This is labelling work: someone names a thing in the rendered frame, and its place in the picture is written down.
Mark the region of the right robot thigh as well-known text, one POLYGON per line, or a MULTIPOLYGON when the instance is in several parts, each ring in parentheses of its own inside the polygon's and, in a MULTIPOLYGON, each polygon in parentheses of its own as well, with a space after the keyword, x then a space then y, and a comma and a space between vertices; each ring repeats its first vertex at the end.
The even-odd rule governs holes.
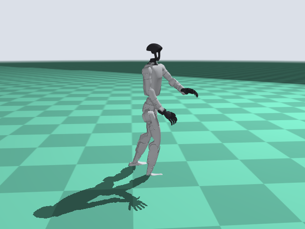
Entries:
POLYGON ((161 142, 161 130, 160 130, 159 121, 158 121, 154 111, 150 111, 149 108, 145 109, 144 113, 142 114, 142 118, 143 118, 144 122, 150 122, 148 124, 149 130, 150 130, 152 138, 154 139, 154 141, 149 143, 148 148, 150 149, 150 145, 156 144, 159 149, 160 142, 161 142))

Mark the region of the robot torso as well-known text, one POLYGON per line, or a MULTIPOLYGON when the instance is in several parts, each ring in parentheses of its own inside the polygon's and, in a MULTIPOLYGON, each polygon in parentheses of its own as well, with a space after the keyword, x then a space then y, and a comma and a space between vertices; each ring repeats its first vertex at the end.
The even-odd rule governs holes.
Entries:
MULTIPOLYGON (((148 67, 150 66, 152 69, 152 75, 151 75, 151 80, 152 80, 152 84, 151 84, 151 88, 154 89, 156 96, 158 96, 160 94, 161 91, 161 84, 162 84, 162 77, 163 77, 163 70, 162 70, 162 66, 160 64, 158 65, 154 65, 155 63, 152 62, 151 64, 146 64, 144 66, 148 67)), ((146 95, 145 93, 145 87, 144 87, 144 79, 143 79, 143 90, 144 90, 144 95, 146 95)), ((150 101, 150 97, 148 97, 146 99, 146 102, 143 105, 142 108, 142 112, 144 113, 145 109, 150 109, 150 111, 154 111, 155 112, 155 108, 154 105, 152 104, 152 102, 150 101)))

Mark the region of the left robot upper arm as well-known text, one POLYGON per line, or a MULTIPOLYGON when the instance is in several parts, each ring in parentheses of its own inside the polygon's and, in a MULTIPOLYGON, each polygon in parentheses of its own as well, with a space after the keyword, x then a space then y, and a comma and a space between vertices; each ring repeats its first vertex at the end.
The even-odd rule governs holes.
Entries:
POLYGON ((163 77, 166 79, 166 80, 168 80, 169 82, 168 82, 168 84, 170 85, 170 86, 174 86, 174 83, 176 82, 173 78, 172 78, 172 76, 170 75, 170 73, 166 70, 166 68, 165 68, 165 66, 163 65, 163 64, 161 64, 160 63, 160 65, 162 66, 162 70, 163 70, 163 77))

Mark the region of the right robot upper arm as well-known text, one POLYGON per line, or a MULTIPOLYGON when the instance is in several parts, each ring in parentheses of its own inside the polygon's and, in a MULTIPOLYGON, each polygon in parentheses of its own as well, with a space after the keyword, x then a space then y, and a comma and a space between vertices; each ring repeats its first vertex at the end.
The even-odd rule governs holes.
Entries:
POLYGON ((144 87, 145 87, 145 93, 147 96, 149 96, 149 89, 151 89, 151 84, 152 84, 152 80, 151 80, 151 75, 152 75, 152 69, 150 66, 145 67, 142 69, 142 75, 143 75, 143 79, 144 79, 144 87))

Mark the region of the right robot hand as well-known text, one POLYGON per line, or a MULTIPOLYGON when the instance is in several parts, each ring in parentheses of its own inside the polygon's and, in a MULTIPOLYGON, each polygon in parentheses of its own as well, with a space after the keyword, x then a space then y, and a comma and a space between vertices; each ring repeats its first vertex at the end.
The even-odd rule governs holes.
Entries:
POLYGON ((164 111, 160 111, 158 110, 158 112, 161 114, 161 115, 164 115, 170 122, 171 122, 171 125, 175 124, 176 121, 177 121, 177 118, 176 118, 176 115, 172 112, 169 112, 169 111, 166 111, 166 109, 164 108, 164 111))

